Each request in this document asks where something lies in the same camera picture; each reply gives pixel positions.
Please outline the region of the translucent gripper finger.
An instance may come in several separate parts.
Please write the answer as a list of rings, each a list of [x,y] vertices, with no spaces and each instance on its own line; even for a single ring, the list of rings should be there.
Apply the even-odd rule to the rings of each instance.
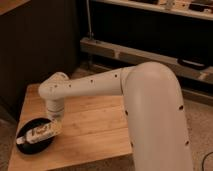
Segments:
[[[58,120],[51,121],[51,129],[55,134],[60,134],[62,131],[62,122]]]

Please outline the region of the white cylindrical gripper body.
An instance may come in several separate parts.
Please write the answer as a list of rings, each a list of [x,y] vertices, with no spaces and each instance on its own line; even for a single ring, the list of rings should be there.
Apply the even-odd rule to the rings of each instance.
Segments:
[[[47,100],[45,102],[46,114],[50,120],[61,120],[64,115],[64,100]]]

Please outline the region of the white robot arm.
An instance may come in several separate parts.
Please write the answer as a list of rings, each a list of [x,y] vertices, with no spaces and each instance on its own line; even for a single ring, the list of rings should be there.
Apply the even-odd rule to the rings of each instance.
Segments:
[[[63,116],[66,97],[121,95],[135,171],[193,171],[183,95],[167,66],[145,62],[74,80],[57,72],[38,92],[51,119]]]

